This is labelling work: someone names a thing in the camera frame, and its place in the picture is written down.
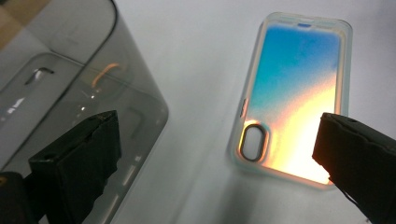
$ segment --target clear phone case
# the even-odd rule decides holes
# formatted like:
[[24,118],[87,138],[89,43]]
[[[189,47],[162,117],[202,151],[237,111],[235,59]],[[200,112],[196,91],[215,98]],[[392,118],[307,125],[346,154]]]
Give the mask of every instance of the clear phone case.
[[347,115],[352,28],[273,13],[262,23],[230,142],[242,168],[331,186],[312,159],[323,112]]

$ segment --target gradient film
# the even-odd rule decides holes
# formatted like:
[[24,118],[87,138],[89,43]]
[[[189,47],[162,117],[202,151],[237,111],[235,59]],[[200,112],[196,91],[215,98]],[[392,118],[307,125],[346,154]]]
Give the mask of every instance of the gradient film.
[[329,184],[312,152],[322,113],[334,113],[339,51],[334,33],[268,26],[245,119],[245,127],[259,123],[269,133],[259,164]]

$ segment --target phone case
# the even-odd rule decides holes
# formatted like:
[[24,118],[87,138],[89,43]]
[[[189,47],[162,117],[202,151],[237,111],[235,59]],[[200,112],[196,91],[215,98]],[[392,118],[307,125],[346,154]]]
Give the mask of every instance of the phone case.
[[262,23],[233,126],[233,160],[313,186],[332,183],[312,159],[323,112],[347,116],[352,28],[273,13]]

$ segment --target clear plastic container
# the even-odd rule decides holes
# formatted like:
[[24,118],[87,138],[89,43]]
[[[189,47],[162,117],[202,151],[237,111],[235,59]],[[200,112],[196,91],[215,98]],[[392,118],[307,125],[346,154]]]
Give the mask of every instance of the clear plastic container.
[[243,169],[332,186],[312,159],[323,112],[347,115],[352,29],[274,13],[263,22],[230,143]]
[[112,1],[6,1],[0,9],[0,168],[27,176],[37,151],[117,110],[122,158],[84,221],[108,223],[167,121],[161,93]]

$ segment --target white table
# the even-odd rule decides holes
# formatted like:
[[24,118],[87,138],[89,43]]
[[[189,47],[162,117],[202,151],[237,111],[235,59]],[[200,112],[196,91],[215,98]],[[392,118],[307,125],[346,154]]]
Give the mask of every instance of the white table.
[[259,25],[275,11],[351,24],[349,116],[396,138],[396,1],[116,3],[170,117],[112,223],[365,223],[338,189],[241,172],[227,144]]

